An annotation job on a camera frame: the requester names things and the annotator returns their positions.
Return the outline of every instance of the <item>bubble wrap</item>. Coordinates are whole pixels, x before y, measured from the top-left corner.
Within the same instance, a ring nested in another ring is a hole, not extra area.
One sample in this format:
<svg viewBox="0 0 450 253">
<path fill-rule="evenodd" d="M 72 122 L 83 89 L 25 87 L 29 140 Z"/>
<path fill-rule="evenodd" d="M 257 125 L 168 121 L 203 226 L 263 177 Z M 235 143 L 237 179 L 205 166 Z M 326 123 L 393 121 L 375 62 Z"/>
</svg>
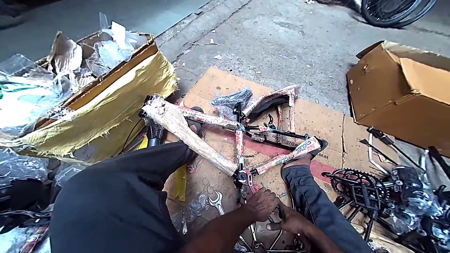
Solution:
<svg viewBox="0 0 450 253">
<path fill-rule="evenodd" d="M 218 91 L 216 96 L 211 99 L 210 104 L 212 107 L 219 110 L 219 115 L 221 117 L 236 120 L 236 115 L 233 114 L 234 106 L 236 103 L 242 102 L 242 109 L 246 108 L 252 96 L 252 90 L 249 87 L 244 86 L 242 90 L 224 96 L 220 96 L 220 92 Z"/>
</svg>

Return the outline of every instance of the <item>open cardboard box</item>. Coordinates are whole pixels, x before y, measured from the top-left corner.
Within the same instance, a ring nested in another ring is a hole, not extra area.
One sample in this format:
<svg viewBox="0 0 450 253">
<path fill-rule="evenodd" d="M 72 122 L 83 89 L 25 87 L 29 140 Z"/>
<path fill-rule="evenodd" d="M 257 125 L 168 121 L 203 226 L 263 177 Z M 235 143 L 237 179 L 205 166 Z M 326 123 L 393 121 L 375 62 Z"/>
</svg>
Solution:
<svg viewBox="0 0 450 253">
<path fill-rule="evenodd" d="M 30 148 L 22 154 L 85 165 L 119 154 L 144 126 L 138 112 L 146 95 L 168 97 L 177 89 L 175 68 L 158 50 L 154 36 L 142 35 L 147 42 L 128 62 L 96 78 L 63 104 L 74 110 L 73 119 L 42 119 L 33 132 L 0 140 L 0 147 L 26 146 Z M 77 43 L 89 48 L 99 39 L 96 32 Z M 37 63 L 49 67 L 48 58 Z"/>
<path fill-rule="evenodd" d="M 100 41 L 101 33 L 101 31 L 97 31 L 77 41 L 77 44 L 81 45 L 83 49 L 83 59 L 86 59 L 92 55 L 92 53 L 94 52 L 94 43 Z M 87 102 L 91 101 L 94 97 L 100 94 L 100 92 L 108 88 L 112 83 L 114 83 L 125 73 L 136 67 L 136 65 L 141 63 L 144 59 L 154 55 L 158 51 L 158 47 L 156 46 L 156 43 L 154 41 L 155 35 L 142 32 L 134 33 L 144 37 L 147 42 L 140 46 L 133 53 L 131 59 L 128 62 L 122 61 L 108 73 L 97 77 L 91 83 L 72 95 L 72 97 L 66 100 L 66 102 L 64 102 L 62 106 L 69 107 L 73 110 L 79 109 L 81 106 L 85 105 Z M 50 64 L 49 57 L 43 57 L 36 63 L 43 68 L 48 68 L 48 65 Z M 43 118 L 36 124 L 35 129 L 40 129 L 55 121 L 56 120 L 54 119 Z"/>
<path fill-rule="evenodd" d="M 354 119 L 450 157 L 450 58 L 380 41 L 347 73 Z"/>
</svg>

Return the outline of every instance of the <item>bicycle tire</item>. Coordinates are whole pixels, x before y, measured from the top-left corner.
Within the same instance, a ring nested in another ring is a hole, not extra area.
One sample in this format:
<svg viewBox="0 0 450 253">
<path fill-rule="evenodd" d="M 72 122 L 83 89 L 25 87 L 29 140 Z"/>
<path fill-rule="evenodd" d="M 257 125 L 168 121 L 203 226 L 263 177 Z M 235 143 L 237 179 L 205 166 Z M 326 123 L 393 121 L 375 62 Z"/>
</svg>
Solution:
<svg viewBox="0 0 450 253">
<path fill-rule="evenodd" d="M 409 18 L 405 21 L 400 21 L 397 24 L 394 24 L 392 27 L 393 28 L 402 28 L 405 26 L 408 26 L 414 22 L 416 22 L 417 20 L 419 20 L 419 18 L 423 17 L 425 14 L 427 14 L 428 11 L 431 10 L 431 8 L 433 8 L 433 6 L 436 4 L 437 0 L 429 0 L 428 3 L 424 6 L 424 8 L 419 11 L 414 17 Z"/>
<path fill-rule="evenodd" d="M 370 25 L 376 26 L 376 27 L 392 27 L 393 25 L 400 22 L 402 19 L 406 18 L 408 15 L 410 15 L 414 10 L 418 8 L 422 0 L 415 0 L 414 3 L 403 13 L 400 15 L 397 15 L 396 17 L 392 18 L 389 17 L 385 20 L 380 20 L 379 17 L 373 16 L 372 13 L 369 12 L 369 9 L 371 7 L 372 1 L 374 0 L 362 0 L 361 1 L 361 14 L 364 17 L 364 19 L 369 23 Z"/>
</svg>

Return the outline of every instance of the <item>cardboard flap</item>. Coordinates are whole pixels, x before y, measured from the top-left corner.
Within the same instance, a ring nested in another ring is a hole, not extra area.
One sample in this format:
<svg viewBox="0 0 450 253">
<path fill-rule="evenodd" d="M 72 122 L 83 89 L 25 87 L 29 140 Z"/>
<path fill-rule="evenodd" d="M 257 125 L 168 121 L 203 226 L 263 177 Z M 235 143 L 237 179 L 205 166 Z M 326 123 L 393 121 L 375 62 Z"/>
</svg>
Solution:
<svg viewBox="0 0 450 253">
<path fill-rule="evenodd" d="M 390 41 L 383 42 L 381 46 L 386 51 L 396 55 L 399 58 L 409 58 L 434 68 L 450 71 L 450 58 L 440 54 L 414 48 L 412 46 L 400 45 Z"/>
<path fill-rule="evenodd" d="M 377 43 L 372 44 L 371 46 L 367 47 L 363 51 L 359 52 L 356 55 L 356 57 L 358 57 L 358 59 L 362 59 L 364 57 L 364 55 L 366 55 L 368 52 L 372 51 L 374 48 L 376 48 L 378 45 L 380 45 L 383 42 L 385 42 L 385 41 L 378 41 Z"/>
<path fill-rule="evenodd" d="M 400 64 L 412 94 L 423 94 L 441 103 L 449 104 L 450 72 L 407 58 L 400 58 Z"/>
</svg>

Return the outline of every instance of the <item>leg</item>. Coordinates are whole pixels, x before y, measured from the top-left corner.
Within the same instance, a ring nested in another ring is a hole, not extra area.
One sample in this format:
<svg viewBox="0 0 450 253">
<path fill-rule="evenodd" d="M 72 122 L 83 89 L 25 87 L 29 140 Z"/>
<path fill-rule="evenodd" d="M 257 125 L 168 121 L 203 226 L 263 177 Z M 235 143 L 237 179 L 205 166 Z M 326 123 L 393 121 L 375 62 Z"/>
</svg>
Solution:
<svg viewBox="0 0 450 253">
<path fill-rule="evenodd" d="M 55 201 L 52 251 L 146 252 L 150 247 L 152 252 L 178 252 L 184 242 L 161 190 L 191 154 L 179 141 L 120 155 L 76 174 Z"/>
<path fill-rule="evenodd" d="M 372 253 L 358 232 L 317 185 L 310 171 L 311 155 L 286 165 L 281 175 L 297 210 L 320 228 L 344 253 Z"/>
</svg>

